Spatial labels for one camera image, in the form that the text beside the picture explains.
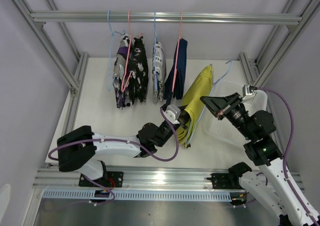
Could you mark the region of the yellow-green trousers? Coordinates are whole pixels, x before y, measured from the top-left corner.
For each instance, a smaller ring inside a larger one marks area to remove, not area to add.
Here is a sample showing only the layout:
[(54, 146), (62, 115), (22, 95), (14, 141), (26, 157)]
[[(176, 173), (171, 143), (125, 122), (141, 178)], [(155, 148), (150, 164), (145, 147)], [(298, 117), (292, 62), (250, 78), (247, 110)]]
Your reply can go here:
[(193, 133), (204, 109), (200, 97), (210, 95), (213, 88), (213, 78), (214, 67), (210, 64), (198, 74), (182, 99), (182, 105), (186, 106), (184, 110), (188, 114), (189, 120), (186, 123), (187, 129), (178, 129), (177, 135), (179, 145), (183, 145), (184, 148), (191, 146)]

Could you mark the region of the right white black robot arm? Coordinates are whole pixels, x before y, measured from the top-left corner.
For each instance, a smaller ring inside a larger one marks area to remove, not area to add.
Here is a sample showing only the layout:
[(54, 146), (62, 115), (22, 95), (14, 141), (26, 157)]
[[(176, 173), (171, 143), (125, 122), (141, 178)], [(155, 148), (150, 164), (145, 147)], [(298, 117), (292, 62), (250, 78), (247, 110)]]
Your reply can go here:
[(228, 170), (228, 184), (249, 192), (280, 225), (319, 225), (320, 214), (292, 179), (271, 134), (275, 132), (273, 115), (259, 110), (249, 115), (238, 93), (226, 97), (202, 96), (201, 101), (218, 120), (227, 119), (247, 140), (244, 151), (272, 185), (259, 181), (252, 169), (240, 162)]

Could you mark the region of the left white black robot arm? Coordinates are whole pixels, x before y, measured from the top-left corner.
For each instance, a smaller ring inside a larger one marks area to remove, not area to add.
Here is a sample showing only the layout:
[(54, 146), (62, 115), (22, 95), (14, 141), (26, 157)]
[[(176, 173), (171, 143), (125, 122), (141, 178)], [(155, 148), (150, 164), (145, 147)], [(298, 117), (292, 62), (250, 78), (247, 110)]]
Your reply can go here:
[(157, 148), (163, 147), (179, 128), (186, 129), (190, 116), (183, 110), (177, 121), (171, 124), (168, 111), (160, 126), (145, 124), (130, 137), (104, 136), (92, 132), (88, 125), (60, 137), (57, 140), (57, 160), (60, 172), (78, 171), (96, 186), (108, 180), (106, 165), (98, 158), (104, 155), (122, 155), (131, 158), (155, 157)]

